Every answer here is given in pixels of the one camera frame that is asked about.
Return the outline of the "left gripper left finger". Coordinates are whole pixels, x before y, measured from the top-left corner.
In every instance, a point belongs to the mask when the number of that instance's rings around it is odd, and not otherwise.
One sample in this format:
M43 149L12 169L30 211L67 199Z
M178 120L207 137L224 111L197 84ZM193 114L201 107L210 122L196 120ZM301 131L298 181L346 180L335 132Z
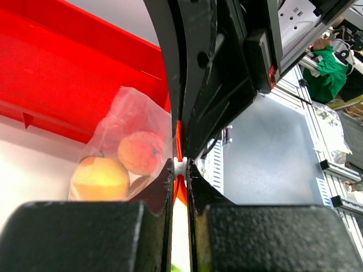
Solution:
M160 174L133 198L138 204L130 271L170 271L174 164L167 159Z

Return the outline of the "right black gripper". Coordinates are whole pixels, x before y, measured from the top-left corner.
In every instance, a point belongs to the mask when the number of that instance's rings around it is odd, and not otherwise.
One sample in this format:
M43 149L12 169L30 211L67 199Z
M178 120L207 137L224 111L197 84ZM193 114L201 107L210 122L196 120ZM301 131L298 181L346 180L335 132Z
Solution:
M181 122L184 156L198 157L213 136L252 104L256 90L267 94L275 87L283 3L145 2L166 68L172 120Z

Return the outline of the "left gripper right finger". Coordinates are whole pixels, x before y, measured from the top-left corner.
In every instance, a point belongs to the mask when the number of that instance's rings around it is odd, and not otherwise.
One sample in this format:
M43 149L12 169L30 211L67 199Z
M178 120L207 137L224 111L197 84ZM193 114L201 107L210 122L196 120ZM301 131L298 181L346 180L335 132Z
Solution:
M208 212L211 206L233 205L203 178L196 162L187 162L187 210L191 271L213 271Z

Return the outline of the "red orange peach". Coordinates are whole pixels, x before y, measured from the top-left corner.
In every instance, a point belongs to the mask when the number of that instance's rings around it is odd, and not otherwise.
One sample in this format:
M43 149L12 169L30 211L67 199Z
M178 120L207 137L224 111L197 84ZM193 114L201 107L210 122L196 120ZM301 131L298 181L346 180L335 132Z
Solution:
M117 156L123 166L137 175L154 173L163 160L162 139L148 131L138 131L126 136L120 142Z

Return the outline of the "clear zip top bag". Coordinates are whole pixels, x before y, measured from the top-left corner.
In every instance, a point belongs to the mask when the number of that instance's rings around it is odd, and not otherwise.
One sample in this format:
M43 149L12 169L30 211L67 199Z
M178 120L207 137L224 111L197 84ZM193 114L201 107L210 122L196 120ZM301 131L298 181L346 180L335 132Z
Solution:
M168 271L174 201L169 113L121 87L70 180L68 271Z

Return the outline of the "yellow orange mango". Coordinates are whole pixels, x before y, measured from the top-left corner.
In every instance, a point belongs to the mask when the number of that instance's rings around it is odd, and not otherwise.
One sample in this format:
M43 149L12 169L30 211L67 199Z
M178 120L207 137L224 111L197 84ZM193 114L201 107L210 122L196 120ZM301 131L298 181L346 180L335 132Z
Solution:
M76 201L119 201L128 195L127 169L113 158L89 156L76 167L69 198Z

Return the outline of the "red plastic tray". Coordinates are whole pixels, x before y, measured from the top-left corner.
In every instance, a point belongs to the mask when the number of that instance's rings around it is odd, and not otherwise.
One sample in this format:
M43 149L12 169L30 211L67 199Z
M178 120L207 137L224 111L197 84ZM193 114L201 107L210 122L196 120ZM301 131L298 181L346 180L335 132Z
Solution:
M122 86L170 110L161 49L66 1L1 2L1 115L86 143Z

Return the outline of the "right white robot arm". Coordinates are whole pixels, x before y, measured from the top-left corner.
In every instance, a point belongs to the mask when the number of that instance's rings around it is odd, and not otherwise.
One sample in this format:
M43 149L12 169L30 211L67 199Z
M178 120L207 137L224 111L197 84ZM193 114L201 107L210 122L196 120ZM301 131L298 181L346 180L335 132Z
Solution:
M352 1L146 1L166 68L173 154L209 140L268 93Z

